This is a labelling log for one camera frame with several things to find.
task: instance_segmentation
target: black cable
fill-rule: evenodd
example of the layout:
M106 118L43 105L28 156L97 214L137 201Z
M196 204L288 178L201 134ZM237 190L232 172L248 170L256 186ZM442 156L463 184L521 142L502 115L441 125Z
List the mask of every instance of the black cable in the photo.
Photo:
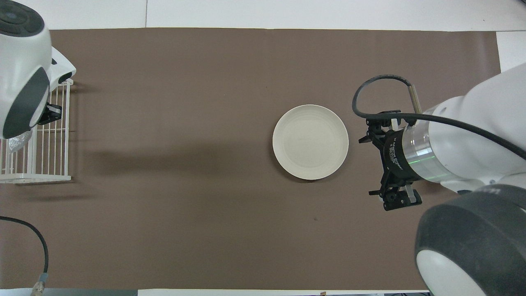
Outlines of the black cable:
M15 223L18 223L18 224L25 225L25 226L29 227L31 230L33 230L33 232L36 233L36 235L40 239L40 242L42 243L42 248L44 248L44 272L43 273L47 273L47 266L48 266L48 263L49 263L49 255L47 254L46 241L44 240L44 237L42 236L40 231L38 231L38 229L36 227L34 227L33 225L31 225L30 223L28 223L26 221L23 221L23 220L20 220L20 219L0 216L0 220L11 221L11 222L15 222Z
M435 115L428 115L428 114L414 114L414 113L379 113L379 114L369 114L369 113L363 113L356 107L358 96L360 95L360 92L364 87L371 84L374 81L381 80L381 79L394 79L403 82L407 87L412 86L412 84L405 78L396 76L396 75L378 75L376 77L373 77L367 81L365 81L360 87L356 90L355 96L352 98L352 111L359 117L369 119L369 120L390 120L390 119L403 119L409 124L414 124L416 120L427 120L427 121L434 121L438 123L448 124L455 127L458 127L460 129L470 131L472 133L475 133L477 135L483 136L486 139L495 142L502 147L508 149L509 151L513 152L514 154L520 156L522 159L526 160L526 151L519 146L511 143L510 141L499 137L493 133L490 133L484 129L481 129L480 127L476 127L474 125L471 125L469 123L461 122L458 120L450 119L447 117L440 117Z

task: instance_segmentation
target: cable connector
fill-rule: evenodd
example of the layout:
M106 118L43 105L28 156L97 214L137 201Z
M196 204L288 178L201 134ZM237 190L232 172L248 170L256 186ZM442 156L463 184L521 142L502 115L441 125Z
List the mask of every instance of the cable connector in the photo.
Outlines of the cable connector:
M40 275L40 278L38 278L38 281L33 286L33 289L31 290L31 296L42 296L42 294L44 294L46 280L47 273L44 272Z

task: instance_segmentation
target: wire basket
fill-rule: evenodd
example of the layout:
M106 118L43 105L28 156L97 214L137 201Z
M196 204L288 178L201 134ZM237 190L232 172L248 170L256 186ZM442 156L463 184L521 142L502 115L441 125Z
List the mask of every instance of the wire basket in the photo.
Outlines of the wire basket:
M32 128L32 137L20 150L9 153L8 140L0 140L0 183L69 181L68 79L52 91L49 102L62 106L62 119Z

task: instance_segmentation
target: ceramic plate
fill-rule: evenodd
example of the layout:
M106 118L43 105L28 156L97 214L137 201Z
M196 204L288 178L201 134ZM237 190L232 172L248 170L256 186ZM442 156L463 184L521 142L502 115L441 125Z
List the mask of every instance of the ceramic plate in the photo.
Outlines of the ceramic plate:
M341 119L318 105L302 105L285 113L276 124L272 147L279 164L290 174L317 180L334 173L349 150Z

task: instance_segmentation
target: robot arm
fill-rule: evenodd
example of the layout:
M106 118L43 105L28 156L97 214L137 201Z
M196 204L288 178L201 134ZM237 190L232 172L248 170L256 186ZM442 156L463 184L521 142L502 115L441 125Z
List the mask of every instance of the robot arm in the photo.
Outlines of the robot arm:
M76 69L51 47L49 30L36 11L0 0L0 56L0 138L60 119L60 106L47 101Z
M406 83L413 96L404 78L385 77ZM420 220L415 261L430 291L436 296L524 294L526 64L424 115L361 113L356 100L367 84L358 89L353 110L367 119L360 143L372 142L384 167L380 190L369 194L380 195L386 211L420 204L411 188L417 180L463 194L429 209ZM421 120L427 115L440 117ZM401 119L408 125L398 129Z

